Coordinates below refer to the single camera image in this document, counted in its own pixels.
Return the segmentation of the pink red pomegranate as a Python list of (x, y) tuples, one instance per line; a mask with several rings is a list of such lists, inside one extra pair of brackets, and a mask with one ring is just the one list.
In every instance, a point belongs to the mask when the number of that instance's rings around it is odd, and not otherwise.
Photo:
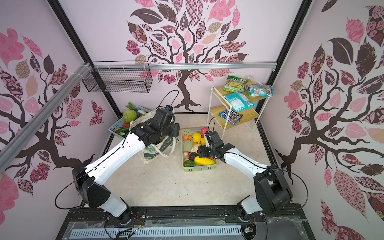
[(209, 128), (202, 128), (201, 129), (201, 136), (202, 136), (202, 138), (205, 136), (206, 132), (208, 132), (208, 131), (210, 131)]

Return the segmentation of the beige canvas grocery bag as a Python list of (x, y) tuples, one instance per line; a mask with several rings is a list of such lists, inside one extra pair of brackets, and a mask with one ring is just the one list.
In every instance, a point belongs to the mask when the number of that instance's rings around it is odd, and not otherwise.
[[(130, 130), (137, 126), (140, 123), (153, 118), (155, 116), (155, 111), (150, 111), (141, 117), (138, 117), (136, 120), (130, 122)], [(173, 154), (176, 149), (176, 145), (181, 142), (180, 138), (166, 137), (159, 144), (152, 144), (139, 152), (139, 158), (145, 165), (148, 165), (155, 159), (160, 157), (169, 157)]]

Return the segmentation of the light green plastic basket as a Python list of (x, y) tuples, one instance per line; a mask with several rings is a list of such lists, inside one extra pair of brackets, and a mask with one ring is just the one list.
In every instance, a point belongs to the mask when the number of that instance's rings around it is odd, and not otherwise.
[[(183, 136), (188, 136), (188, 137), (192, 137), (192, 135), (194, 133), (201, 133), (201, 129), (203, 127), (194, 127), (194, 128), (184, 128), (184, 129), (181, 129), (181, 137), (182, 137), (182, 143), (181, 143), (181, 150), (182, 150), (182, 164), (189, 160), (189, 155), (186, 156), (185, 155), (185, 152), (188, 152), (189, 154), (191, 153), (191, 148), (193, 147), (194, 145), (194, 142), (193, 140), (188, 140), (188, 141), (184, 141), (183, 140)], [(210, 166), (202, 166), (202, 165), (199, 165), (198, 167), (190, 167), (190, 168), (184, 168), (183, 167), (183, 170), (185, 172), (195, 172), (195, 171), (203, 171), (203, 170), (213, 170), (217, 167), (218, 165), (218, 161), (215, 160), (215, 164), (214, 165), (210, 165)]]

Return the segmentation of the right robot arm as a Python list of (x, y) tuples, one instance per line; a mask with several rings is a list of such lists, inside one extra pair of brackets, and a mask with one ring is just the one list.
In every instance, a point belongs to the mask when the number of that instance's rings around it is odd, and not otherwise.
[(254, 183), (255, 194), (237, 203), (239, 218), (246, 222), (255, 213), (273, 214), (290, 202), (293, 193), (277, 165), (264, 165), (243, 155), (232, 144), (224, 144), (217, 132), (207, 131), (205, 146), (198, 148), (199, 157), (213, 158), (230, 165)]

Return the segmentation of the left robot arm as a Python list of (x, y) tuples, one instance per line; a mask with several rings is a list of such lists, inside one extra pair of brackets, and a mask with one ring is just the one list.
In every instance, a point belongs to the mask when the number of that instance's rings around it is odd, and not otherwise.
[(159, 107), (154, 117), (133, 127), (112, 150), (86, 167), (72, 170), (74, 184), (80, 196), (91, 208), (100, 208), (125, 225), (133, 216), (131, 208), (104, 184), (127, 160), (144, 148), (159, 144), (166, 137), (177, 138), (180, 125), (176, 123), (173, 107)]

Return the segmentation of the blue dark candy bag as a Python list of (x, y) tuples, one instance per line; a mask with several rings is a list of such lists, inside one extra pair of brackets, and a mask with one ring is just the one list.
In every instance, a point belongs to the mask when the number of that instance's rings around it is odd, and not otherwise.
[(225, 120), (228, 120), (229, 124), (231, 124), (232, 126), (235, 126), (243, 117), (243, 115), (235, 111), (229, 112), (228, 110), (220, 112), (219, 116)]

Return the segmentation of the teal white snack bag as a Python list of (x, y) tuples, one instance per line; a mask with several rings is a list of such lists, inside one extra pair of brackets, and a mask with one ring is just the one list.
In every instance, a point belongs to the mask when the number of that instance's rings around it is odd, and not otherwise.
[(225, 99), (229, 102), (235, 112), (242, 112), (257, 106), (242, 93), (231, 93), (226, 95)]

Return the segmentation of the green yellow snack bag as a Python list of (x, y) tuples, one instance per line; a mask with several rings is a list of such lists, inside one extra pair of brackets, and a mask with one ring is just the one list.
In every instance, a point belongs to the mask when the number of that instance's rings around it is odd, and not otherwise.
[(223, 86), (223, 91), (229, 93), (243, 93), (248, 79), (242, 79), (235, 76), (228, 76), (227, 82)]

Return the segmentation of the teal pink snack bag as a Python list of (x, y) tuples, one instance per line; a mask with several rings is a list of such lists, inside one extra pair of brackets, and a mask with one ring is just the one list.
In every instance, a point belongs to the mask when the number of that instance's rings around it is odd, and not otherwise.
[(247, 85), (245, 86), (250, 97), (273, 97), (274, 90), (272, 86), (269, 85)]

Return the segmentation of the yellow corn cob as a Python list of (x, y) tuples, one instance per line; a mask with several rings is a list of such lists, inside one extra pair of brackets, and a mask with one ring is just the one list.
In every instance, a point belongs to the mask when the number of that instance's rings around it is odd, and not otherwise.
[(198, 165), (202, 165), (202, 166), (210, 166), (210, 165), (214, 165), (216, 162), (210, 158), (200, 158), (200, 157), (195, 157), (194, 161), (198, 164)]

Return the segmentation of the white garlic bulb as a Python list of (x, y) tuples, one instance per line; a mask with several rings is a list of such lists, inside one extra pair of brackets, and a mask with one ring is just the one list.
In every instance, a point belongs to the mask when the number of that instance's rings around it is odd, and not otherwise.
[(197, 153), (200, 146), (201, 144), (199, 143), (193, 145), (193, 147), (191, 148), (191, 153)]

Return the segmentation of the dark brown passion fruit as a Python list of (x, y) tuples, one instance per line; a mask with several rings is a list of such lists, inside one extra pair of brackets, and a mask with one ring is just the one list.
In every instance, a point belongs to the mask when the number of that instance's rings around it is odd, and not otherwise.
[(199, 155), (198, 155), (197, 153), (195, 153), (195, 152), (191, 152), (191, 153), (189, 154), (189, 160), (190, 160), (190, 161), (194, 161), (195, 158), (198, 157), (198, 156), (199, 156)]

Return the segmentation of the long green cucumber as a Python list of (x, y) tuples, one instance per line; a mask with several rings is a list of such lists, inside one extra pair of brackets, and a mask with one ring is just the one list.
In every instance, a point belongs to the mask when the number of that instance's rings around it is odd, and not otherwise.
[(130, 131), (130, 127), (126, 126), (126, 127), (123, 127), (123, 128), (116, 129), (115, 133), (120, 135), (121, 133), (127, 133), (129, 131)]

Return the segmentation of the green cabbage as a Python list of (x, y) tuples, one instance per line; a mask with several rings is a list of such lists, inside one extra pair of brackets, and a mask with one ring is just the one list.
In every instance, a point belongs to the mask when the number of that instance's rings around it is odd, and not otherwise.
[(128, 109), (123, 113), (123, 121), (125, 123), (131, 123), (132, 121), (136, 120), (138, 118), (138, 115), (136, 111)]

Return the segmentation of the white wooden two-tier shelf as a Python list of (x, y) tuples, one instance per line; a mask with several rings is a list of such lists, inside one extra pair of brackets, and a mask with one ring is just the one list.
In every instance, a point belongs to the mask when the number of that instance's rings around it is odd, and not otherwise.
[(274, 96), (273, 87), (264, 85), (251, 76), (239, 78), (229, 75), (221, 88), (212, 87), (207, 122), (214, 120), (223, 130), (245, 124), (254, 130), (264, 110), (257, 111), (260, 101)]

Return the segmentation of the light blue plastic basket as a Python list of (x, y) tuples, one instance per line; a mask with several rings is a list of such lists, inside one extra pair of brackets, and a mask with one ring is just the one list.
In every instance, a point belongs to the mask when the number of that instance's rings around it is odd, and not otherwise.
[[(139, 117), (141, 117), (141, 116), (143, 116), (146, 113), (151, 111), (151, 110), (148, 110), (148, 109), (143, 108), (141, 106), (128, 107), (128, 110), (130, 110), (131, 108), (136, 112), (137, 118), (139, 118)], [(116, 133), (116, 130), (124, 128), (125, 127), (124, 124), (125, 124), (125, 122), (123, 120), (123, 117), (121, 117), (112, 126), (110, 126), (108, 130), (110, 133), (112, 133), (117, 138), (123, 139), (125, 136), (121, 136), (121, 133)]]

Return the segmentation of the white vented strip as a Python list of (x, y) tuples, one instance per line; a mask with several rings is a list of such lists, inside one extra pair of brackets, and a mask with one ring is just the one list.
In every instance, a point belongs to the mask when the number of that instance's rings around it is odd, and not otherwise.
[(243, 238), (240, 226), (72, 229), (68, 240), (176, 240)]

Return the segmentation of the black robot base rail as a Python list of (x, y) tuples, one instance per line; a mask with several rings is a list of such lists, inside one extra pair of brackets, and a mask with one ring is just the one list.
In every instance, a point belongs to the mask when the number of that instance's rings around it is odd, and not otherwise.
[(133, 207), (128, 224), (100, 209), (70, 210), (57, 235), (67, 240), (72, 229), (240, 226), (242, 240), (313, 240), (315, 236), (299, 204), (287, 204), (274, 214), (255, 213), (248, 221), (237, 215), (235, 205)]

